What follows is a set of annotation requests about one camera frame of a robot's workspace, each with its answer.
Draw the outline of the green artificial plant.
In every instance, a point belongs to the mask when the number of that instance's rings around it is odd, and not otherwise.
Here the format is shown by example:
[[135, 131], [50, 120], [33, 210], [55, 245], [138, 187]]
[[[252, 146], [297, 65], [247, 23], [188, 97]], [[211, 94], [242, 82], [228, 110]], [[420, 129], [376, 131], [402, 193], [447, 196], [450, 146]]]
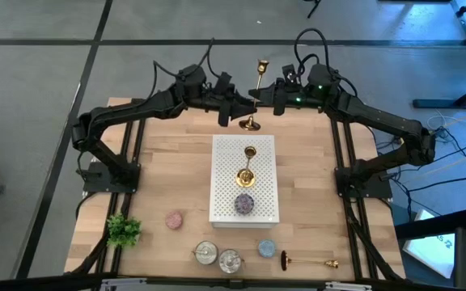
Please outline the green artificial plant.
[[123, 214], [113, 215], [107, 220], [107, 245], [113, 247], [135, 246], [141, 233], [141, 222], [126, 218]]

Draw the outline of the pink patterned candle tin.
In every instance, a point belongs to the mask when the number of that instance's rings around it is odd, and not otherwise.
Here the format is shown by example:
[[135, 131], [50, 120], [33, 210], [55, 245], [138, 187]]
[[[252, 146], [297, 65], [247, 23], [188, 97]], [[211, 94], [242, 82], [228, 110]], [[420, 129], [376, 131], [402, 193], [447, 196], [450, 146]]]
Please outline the pink patterned candle tin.
[[183, 216], [179, 211], [173, 211], [166, 215], [165, 225], [171, 230], [178, 230], [183, 225]]

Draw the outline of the purple patterned candle tin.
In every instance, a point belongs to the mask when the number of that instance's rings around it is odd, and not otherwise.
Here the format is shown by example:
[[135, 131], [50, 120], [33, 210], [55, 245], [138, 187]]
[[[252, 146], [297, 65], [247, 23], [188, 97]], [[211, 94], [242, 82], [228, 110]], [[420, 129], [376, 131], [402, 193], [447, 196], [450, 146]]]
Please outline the purple patterned candle tin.
[[254, 200], [246, 193], [240, 194], [235, 198], [234, 207], [237, 213], [247, 215], [254, 208]]

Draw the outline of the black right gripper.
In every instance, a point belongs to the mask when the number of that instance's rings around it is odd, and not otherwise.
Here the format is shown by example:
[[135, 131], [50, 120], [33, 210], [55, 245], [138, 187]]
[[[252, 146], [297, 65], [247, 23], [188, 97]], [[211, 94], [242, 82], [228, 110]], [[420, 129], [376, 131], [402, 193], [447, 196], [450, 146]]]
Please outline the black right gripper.
[[[276, 90], [284, 87], [286, 96], [275, 96]], [[267, 87], [250, 89], [248, 95], [260, 99], [256, 103], [258, 108], [272, 108], [275, 116], [281, 116], [287, 108], [301, 108], [303, 106], [303, 86], [298, 81], [276, 80]]]

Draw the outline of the black beam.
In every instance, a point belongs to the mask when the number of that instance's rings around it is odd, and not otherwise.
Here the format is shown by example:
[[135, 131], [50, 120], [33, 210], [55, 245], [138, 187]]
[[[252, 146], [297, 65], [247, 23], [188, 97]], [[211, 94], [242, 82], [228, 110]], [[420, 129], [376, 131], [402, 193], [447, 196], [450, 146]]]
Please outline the black beam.
[[466, 209], [425, 220], [395, 226], [398, 239], [417, 239], [439, 234], [454, 233], [459, 227], [466, 228]]

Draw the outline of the black rig crossbar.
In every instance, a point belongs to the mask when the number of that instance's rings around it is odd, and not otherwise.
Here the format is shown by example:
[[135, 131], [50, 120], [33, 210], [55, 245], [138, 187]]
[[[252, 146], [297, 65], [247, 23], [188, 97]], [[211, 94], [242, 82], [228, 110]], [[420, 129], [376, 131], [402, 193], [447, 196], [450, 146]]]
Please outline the black rig crossbar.
[[[80, 291], [99, 287], [102, 280], [117, 277], [112, 272], [96, 274], [67, 274], [62, 276], [33, 277], [25, 279], [0, 280], [0, 291]], [[223, 287], [227, 289], [246, 288], [296, 288], [324, 290], [325, 283], [335, 280], [259, 280], [259, 279], [206, 279], [175, 277], [137, 277], [146, 278], [146, 285], [183, 285]], [[370, 285], [372, 291], [466, 291], [437, 285], [422, 285], [408, 280], [357, 279], [338, 281]]]

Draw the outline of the medium gold candlestick holder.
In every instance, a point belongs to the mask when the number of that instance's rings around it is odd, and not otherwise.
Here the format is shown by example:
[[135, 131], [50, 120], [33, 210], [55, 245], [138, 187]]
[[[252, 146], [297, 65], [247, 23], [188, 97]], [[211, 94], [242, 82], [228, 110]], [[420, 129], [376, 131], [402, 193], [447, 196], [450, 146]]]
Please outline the medium gold candlestick holder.
[[292, 259], [289, 257], [286, 251], [282, 251], [280, 254], [280, 265], [282, 271], [287, 271], [291, 264], [316, 264], [322, 265], [329, 268], [339, 268], [339, 262], [337, 260], [311, 260], [311, 259]]

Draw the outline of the blue patterned candle tin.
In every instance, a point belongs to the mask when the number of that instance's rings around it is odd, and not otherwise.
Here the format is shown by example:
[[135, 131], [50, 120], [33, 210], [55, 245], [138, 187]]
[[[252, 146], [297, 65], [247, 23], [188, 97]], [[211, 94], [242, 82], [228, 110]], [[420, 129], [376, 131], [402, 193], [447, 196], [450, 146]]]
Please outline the blue patterned candle tin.
[[272, 239], [263, 239], [258, 243], [258, 253], [264, 258], [274, 257], [277, 247]]

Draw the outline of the silver rig bracket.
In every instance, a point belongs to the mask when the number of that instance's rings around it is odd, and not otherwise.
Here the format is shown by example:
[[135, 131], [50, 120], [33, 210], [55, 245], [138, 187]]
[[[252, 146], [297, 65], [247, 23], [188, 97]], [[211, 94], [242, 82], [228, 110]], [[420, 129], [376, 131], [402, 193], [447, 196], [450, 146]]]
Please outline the silver rig bracket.
[[136, 285], [145, 285], [146, 278], [115, 278], [101, 281], [99, 291], [117, 291], [118, 287], [129, 287]]
[[324, 291], [372, 291], [372, 287], [370, 285], [330, 281], [325, 283]]

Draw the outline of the white box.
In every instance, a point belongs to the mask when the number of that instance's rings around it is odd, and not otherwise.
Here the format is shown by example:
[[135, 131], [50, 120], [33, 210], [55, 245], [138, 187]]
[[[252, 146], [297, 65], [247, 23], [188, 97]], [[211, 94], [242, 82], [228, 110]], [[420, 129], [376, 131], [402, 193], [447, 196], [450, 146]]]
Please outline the white box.
[[446, 279], [455, 266], [455, 234], [438, 234], [407, 240], [402, 250]]

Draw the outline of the black aluminium table frame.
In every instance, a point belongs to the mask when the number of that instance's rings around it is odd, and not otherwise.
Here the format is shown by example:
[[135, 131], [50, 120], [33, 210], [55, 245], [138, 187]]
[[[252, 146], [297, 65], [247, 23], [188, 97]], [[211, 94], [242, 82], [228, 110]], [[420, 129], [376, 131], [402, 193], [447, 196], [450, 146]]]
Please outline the black aluminium table frame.
[[[122, 213], [127, 213], [131, 196], [138, 189], [141, 166], [137, 161], [129, 162], [126, 153], [113, 153], [101, 140], [104, 131], [117, 124], [125, 125], [125, 133], [129, 134], [134, 121], [139, 121], [138, 134], [143, 134], [144, 122], [148, 118], [160, 120], [175, 119], [182, 111], [198, 108], [205, 111], [217, 111], [220, 125], [227, 125], [230, 119], [248, 116], [256, 112], [256, 108], [248, 99], [208, 99], [176, 98], [162, 93], [147, 99], [134, 99], [130, 103], [107, 108], [94, 108], [83, 113], [72, 126], [71, 142], [80, 153], [92, 153], [98, 160], [86, 171], [78, 173], [84, 180], [84, 189], [90, 194], [109, 192], [113, 198], [125, 194]], [[350, 199], [350, 180], [356, 177], [351, 169], [338, 166], [335, 170], [337, 190], [349, 239], [349, 252], [352, 259], [355, 280], [361, 284], [366, 280], [373, 285], [399, 285], [405, 282], [378, 252], [371, 241], [369, 224], [366, 219], [365, 205], [360, 196]], [[369, 277], [362, 275], [359, 252], [365, 251], [368, 262]]]

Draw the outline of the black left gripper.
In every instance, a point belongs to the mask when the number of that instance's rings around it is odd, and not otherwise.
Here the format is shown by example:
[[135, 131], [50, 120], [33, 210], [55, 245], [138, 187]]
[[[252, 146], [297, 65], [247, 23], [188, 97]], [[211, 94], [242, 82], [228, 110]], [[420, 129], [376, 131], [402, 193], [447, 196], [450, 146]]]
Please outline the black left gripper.
[[204, 109], [218, 110], [218, 124], [227, 127], [230, 120], [254, 113], [254, 99], [241, 95], [231, 82], [232, 76], [222, 72], [216, 82], [216, 94], [204, 90]]

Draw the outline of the white perforated metal tray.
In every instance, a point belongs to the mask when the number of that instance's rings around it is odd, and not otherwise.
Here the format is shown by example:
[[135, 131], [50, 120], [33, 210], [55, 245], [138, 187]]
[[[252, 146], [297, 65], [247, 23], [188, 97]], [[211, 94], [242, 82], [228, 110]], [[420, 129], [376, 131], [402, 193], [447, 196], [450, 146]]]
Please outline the white perforated metal tray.
[[[242, 188], [235, 182], [247, 159], [244, 149], [256, 148], [250, 169], [255, 183]], [[253, 210], [235, 211], [235, 198], [246, 193], [254, 200]], [[280, 222], [275, 139], [273, 135], [214, 135], [212, 143], [210, 215], [214, 228], [271, 229]]]

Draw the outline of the tall gold candlestick holder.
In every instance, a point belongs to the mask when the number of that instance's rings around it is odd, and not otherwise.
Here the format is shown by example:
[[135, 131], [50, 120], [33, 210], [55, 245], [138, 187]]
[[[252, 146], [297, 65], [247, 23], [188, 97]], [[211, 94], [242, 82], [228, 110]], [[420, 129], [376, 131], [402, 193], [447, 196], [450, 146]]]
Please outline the tall gold candlestick holder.
[[252, 145], [247, 146], [244, 149], [244, 155], [247, 162], [245, 167], [237, 172], [235, 182], [242, 188], [250, 188], [255, 183], [255, 174], [250, 169], [250, 163], [256, 156], [256, 148]]

